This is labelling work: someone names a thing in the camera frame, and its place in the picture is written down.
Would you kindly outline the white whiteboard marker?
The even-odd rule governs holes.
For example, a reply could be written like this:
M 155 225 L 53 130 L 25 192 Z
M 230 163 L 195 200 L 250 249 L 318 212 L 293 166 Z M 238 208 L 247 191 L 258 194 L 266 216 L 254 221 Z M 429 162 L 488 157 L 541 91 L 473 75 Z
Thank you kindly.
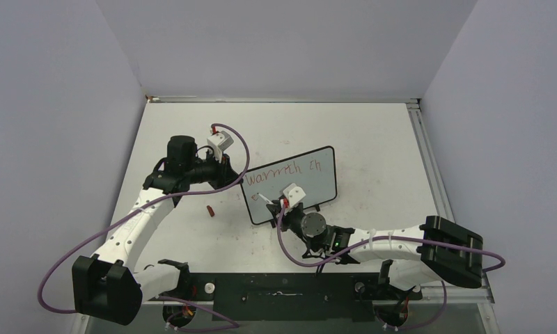
M 269 198 L 267 198 L 266 196 L 264 196 L 261 193 L 258 193 L 258 197 L 261 198 L 268 205 L 273 205 L 274 204 Z

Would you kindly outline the red marker cap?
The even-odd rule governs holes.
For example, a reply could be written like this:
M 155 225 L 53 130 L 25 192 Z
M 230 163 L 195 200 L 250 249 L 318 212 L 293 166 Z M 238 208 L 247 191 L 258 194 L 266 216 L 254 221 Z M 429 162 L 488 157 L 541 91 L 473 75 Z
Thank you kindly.
M 206 208 L 207 208 L 207 211 L 208 211 L 209 215 L 210 215 L 211 217 L 214 217 L 214 216 L 215 216 L 215 213 L 214 213 L 213 208 L 212 208 L 210 205 L 208 205 Z

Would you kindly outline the black framed whiteboard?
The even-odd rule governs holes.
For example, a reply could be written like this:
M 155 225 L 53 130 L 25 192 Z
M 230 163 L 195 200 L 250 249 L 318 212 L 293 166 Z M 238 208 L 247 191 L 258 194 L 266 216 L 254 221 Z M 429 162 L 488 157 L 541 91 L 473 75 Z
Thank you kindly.
M 334 200 L 338 195 L 334 148 L 327 145 L 249 169 L 241 189 L 251 223 L 260 225 L 272 219 L 260 194 L 277 199 L 292 183 L 305 191 L 302 203 L 306 209 Z

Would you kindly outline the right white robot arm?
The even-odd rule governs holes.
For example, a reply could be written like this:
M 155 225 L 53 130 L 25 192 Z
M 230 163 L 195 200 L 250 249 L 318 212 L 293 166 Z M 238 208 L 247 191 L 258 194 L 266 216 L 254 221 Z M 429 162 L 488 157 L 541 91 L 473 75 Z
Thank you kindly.
M 278 234 L 291 231 L 307 249 L 327 262 L 361 264 L 381 261 L 379 293 L 394 298 L 425 283 L 442 280 L 457 287 L 482 285 L 483 238 L 441 216 L 398 230 L 361 230 L 329 225 L 317 212 L 289 207 L 284 200 L 266 205 Z

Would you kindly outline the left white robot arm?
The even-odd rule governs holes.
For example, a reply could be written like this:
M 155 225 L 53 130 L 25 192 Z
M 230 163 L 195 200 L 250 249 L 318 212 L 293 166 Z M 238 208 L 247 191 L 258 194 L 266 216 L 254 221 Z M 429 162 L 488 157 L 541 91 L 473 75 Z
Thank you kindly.
M 166 156 L 146 177 L 129 214 L 113 224 L 111 236 L 90 257 L 80 256 L 72 265 L 76 312 L 128 325 L 144 302 L 162 294 L 180 300 L 190 293 L 186 263 L 160 260 L 142 271 L 134 269 L 160 223 L 192 195 L 191 185 L 208 183 L 216 193 L 242 179 L 225 153 L 233 142 L 228 132 L 213 129 L 200 158 L 193 137 L 170 138 Z

